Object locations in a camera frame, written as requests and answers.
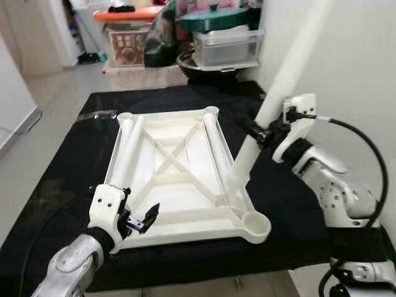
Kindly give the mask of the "green mop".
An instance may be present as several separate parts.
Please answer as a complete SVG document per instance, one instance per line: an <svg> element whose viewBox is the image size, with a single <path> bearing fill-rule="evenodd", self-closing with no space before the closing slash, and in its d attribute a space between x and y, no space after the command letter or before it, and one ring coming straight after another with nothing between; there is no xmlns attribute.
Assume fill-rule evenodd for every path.
<svg viewBox="0 0 396 297"><path fill-rule="evenodd" d="M103 63L108 61L108 55L104 51L83 52L77 57L78 65L87 65L92 63Z"/></svg>

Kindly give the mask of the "black bag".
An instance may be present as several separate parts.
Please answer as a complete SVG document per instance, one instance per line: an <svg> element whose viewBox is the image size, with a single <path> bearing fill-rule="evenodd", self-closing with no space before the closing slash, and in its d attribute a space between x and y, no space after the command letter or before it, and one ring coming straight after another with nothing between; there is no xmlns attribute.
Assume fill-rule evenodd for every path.
<svg viewBox="0 0 396 297"><path fill-rule="evenodd" d="M177 0L167 0L151 22L144 46L144 67L159 68L175 65L179 54L176 39Z"/></svg>

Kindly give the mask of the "beige low platform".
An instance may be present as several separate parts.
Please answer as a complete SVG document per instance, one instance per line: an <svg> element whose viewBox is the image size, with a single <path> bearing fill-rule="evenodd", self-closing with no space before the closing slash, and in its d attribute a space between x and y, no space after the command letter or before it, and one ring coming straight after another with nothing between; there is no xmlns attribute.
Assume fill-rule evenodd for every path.
<svg viewBox="0 0 396 297"><path fill-rule="evenodd" d="M110 67L105 65L102 74L114 91L155 90L156 88L186 85L189 82L181 68L170 67Z"/></svg>

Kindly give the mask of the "white plastic children table top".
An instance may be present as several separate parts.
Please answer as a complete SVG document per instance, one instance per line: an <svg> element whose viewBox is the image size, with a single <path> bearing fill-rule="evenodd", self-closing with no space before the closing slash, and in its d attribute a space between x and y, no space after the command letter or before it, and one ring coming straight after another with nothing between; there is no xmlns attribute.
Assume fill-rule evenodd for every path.
<svg viewBox="0 0 396 297"><path fill-rule="evenodd" d="M216 170L204 109L134 114L145 116L130 175L128 205L136 220L160 204L157 223L145 234L133 232L121 249L187 241L243 238L263 243L272 231L248 192L228 196Z"/></svg>

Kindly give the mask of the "orange lidded storage box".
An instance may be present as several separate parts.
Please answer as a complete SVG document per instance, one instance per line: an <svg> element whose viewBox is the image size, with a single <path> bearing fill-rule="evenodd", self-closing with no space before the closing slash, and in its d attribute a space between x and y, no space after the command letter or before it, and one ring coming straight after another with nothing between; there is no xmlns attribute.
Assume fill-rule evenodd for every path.
<svg viewBox="0 0 396 297"><path fill-rule="evenodd" d="M158 12L163 6L123 6L123 7L109 7L106 9L99 9L93 13L93 19L96 21L101 31L103 39L103 49L108 55L107 65L113 66L111 62L111 45L108 39L109 31L135 31L135 30L150 30L151 22L155 19Z"/></svg>

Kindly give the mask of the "clear tape strip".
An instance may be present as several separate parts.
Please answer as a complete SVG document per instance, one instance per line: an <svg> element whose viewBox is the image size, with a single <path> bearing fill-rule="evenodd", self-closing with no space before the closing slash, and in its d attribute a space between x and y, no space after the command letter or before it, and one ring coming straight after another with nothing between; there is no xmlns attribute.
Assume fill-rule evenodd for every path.
<svg viewBox="0 0 396 297"><path fill-rule="evenodd" d="M117 110L89 111L78 115L75 121L102 121L102 119L116 119L118 115L119 111Z"/></svg>

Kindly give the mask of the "green round pot lid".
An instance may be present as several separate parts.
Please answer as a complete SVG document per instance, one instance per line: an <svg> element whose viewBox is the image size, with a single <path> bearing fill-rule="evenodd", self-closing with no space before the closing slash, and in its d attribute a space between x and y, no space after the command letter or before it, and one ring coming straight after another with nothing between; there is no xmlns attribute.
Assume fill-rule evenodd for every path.
<svg viewBox="0 0 396 297"><path fill-rule="evenodd" d="M181 28L189 32L226 30L246 25L248 9L210 4L208 9L200 9L182 16L180 22Z"/></svg>

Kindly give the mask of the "clear plastic container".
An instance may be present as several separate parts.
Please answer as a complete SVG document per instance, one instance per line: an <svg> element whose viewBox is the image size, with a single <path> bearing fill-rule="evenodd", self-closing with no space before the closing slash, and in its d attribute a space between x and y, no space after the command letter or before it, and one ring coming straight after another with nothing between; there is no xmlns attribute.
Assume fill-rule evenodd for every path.
<svg viewBox="0 0 396 297"><path fill-rule="evenodd" d="M262 29L249 30L244 26L209 32L194 32L193 61L208 71L258 67Z"/></svg>

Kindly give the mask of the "black tablecloth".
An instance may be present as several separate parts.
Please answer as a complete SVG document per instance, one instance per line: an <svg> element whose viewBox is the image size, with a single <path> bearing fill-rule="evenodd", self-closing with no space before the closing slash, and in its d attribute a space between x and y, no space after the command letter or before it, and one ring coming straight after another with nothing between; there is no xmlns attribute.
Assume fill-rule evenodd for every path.
<svg viewBox="0 0 396 297"><path fill-rule="evenodd" d="M94 111L220 109L220 125L232 153L245 136L241 117L254 116L264 92L257 83L226 85L191 83L177 87L92 93L71 124L52 162L0 247L0 297L29 296L45 277L47 263L87 226L87 195L100 184L110 164L118 125L113 119L91 119ZM185 285L325 263L394 259L385 230L329 229L316 196L285 164L260 160L247 190L273 230L260 245L241 238L193 241L122 250L97 272L90 292Z"/></svg>

